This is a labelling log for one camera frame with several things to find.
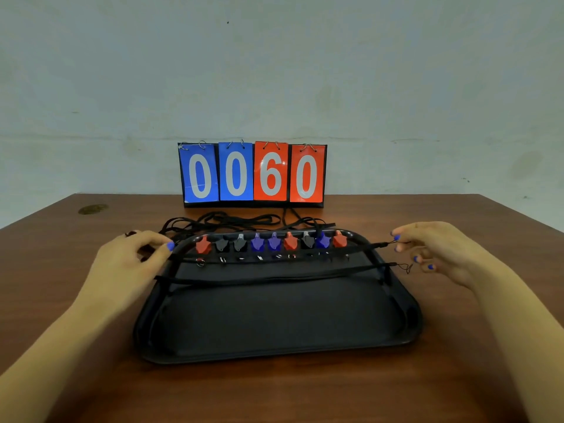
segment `person's left hand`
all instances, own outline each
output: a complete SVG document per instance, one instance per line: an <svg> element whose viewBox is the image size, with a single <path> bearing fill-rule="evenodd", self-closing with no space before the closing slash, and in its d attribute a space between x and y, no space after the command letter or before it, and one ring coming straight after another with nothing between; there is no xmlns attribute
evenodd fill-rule
<svg viewBox="0 0 564 423"><path fill-rule="evenodd" d="M156 248L141 262L137 250L145 245ZM127 309L159 273L174 248L166 236L152 231L124 234L103 245L72 307L100 311L109 319Z"/></svg>

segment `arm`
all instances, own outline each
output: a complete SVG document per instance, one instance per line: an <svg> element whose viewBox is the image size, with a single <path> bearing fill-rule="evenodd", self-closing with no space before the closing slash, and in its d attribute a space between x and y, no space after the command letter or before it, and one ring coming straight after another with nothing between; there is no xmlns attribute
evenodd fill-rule
<svg viewBox="0 0 564 423"><path fill-rule="evenodd" d="M137 249L147 244L159 248L141 263ZM82 355L145 290L173 246L165 236L143 232L99 250L73 305L0 377L0 421L46 420Z"/></svg>
<svg viewBox="0 0 564 423"><path fill-rule="evenodd" d="M564 329L509 267L447 223L392 231L421 270L442 273L476 296L531 422L564 421Z"/></svg>

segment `number card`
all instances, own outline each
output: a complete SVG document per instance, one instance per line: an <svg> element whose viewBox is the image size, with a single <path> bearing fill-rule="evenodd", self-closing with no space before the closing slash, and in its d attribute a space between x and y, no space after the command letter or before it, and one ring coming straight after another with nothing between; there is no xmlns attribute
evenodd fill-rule
<svg viewBox="0 0 564 423"><path fill-rule="evenodd" d="M243 141L218 145L220 200L252 200L253 145Z"/></svg>
<svg viewBox="0 0 564 423"><path fill-rule="evenodd" d="M292 146L290 202L323 202L326 148L310 144Z"/></svg>
<svg viewBox="0 0 564 423"><path fill-rule="evenodd" d="M288 195L288 144L255 142L254 199L286 201Z"/></svg>
<svg viewBox="0 0 564 423"><path fill-rule="evenodd" d="M217 164L213 144L178 144L184 202L219 200Z"/></svg>

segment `purple whistle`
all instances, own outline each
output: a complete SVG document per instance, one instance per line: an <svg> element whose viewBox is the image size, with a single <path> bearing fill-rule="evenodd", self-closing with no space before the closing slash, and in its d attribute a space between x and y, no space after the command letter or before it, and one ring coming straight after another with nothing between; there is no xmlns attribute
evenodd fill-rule
<svg viewBox="0 0 564 423"><path fill-rule="evenodd" d="M320 236L315 238L315 243L318 248L328 248L330 242L331 239L329 239L324 232L321 232Z"/></svg>
<svg viewBox="0 0 564 423"><path fill-rule="evenodd" d="M282 241L280 239L278 239L278 237L276 236L276 233L273 233L272 237L268 240L268 247L272 251L279 251L281 244L282 244Z"/></svg>
<svg viewBox="0 0 564 423"><path fill-rule="evenodd" d="M261 239L260 234L257 233L254 235L254 239L250 241L250 247L255 252L264 251L264 239Z"/></svg>

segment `forearm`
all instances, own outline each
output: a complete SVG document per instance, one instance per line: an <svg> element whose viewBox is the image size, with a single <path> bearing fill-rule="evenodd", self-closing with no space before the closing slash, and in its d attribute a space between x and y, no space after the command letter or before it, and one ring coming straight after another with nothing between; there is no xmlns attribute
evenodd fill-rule
<svg viewBox="0 0 564 423"><path fill-rule="evenodd" d="M564 421L564 329L499 261L475 270L474 293L499 343L531 422Z"/></svg>
<svg viewBox="0 0 564 423"><path fill-rule="evenodd" d="M71 307L0 377L0 421L46 420L83 353L107 324Z"/></svg>

